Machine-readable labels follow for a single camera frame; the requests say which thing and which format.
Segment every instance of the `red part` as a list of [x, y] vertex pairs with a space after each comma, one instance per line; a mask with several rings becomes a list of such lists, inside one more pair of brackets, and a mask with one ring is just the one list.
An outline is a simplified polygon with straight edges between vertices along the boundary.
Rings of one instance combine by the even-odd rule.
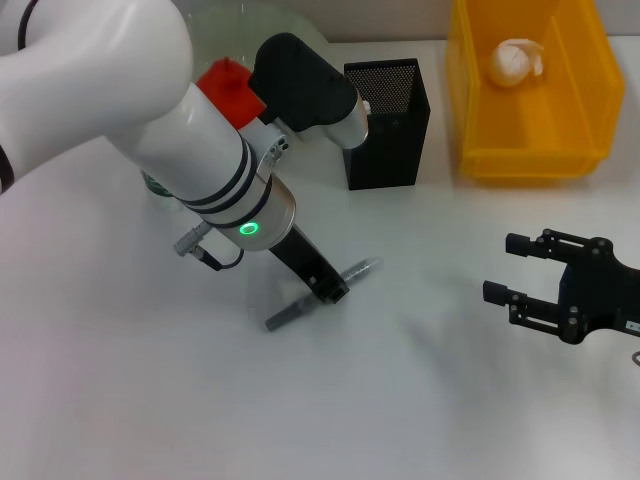
[[215, 62], [196, 83], [236, 130], [265, 110], [262, 101], [249, 88], [250, 76], [248, 69], [225, 57]]

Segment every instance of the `yellow plastic bin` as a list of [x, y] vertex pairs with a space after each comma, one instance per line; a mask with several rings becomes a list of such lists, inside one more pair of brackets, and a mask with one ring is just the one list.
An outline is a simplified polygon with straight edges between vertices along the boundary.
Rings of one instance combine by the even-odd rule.
[[[487, 70], [510, 38], [540, 43], [545, 72], [503, 89]], [[464, 176], [543, 183], [609, 155], [624, 80], [592, 0], [454, 0], [447, 77]]]

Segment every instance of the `gray marker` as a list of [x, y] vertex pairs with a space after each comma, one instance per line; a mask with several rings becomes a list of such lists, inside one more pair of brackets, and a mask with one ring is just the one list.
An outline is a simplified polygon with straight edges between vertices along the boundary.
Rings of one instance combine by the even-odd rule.
[[[340, 276], [347, 284], [347, 287], [351, 287], [351, 285], [367, 277], [370, 273], [379, 270], [382, 267], [382, 263], [381, 258], [367, 258], [362, 262], [356, 263], [349, 270], [342, 272]], [[269, 320], [265, 322], [267, 330], [273, 332], [287, 323], [294, 321], [296, 318], [315, 310], [320, 305], [324, 305], [324, 303], [313, 293], [310, 293], [269, 318]]]

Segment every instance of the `black mesh pen holder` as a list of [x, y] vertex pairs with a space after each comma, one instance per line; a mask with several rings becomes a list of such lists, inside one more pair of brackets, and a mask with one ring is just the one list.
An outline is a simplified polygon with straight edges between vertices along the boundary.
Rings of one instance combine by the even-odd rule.
[[415, 58], [348, 63], [345, 76], [369, 102], [369, 136], [345, 150], [349, 190], [415, 185], [431, 108]]

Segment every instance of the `green led light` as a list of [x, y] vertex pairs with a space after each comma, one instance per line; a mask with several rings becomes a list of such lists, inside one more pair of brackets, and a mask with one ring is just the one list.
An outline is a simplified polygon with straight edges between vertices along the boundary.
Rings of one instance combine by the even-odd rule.
[[255, 235], [256, 233], [258, 233], [258, 230], [260, 230], [260, 225], [258, 225], [256, 222], [249, 222], [240, 227], [240, 234]]

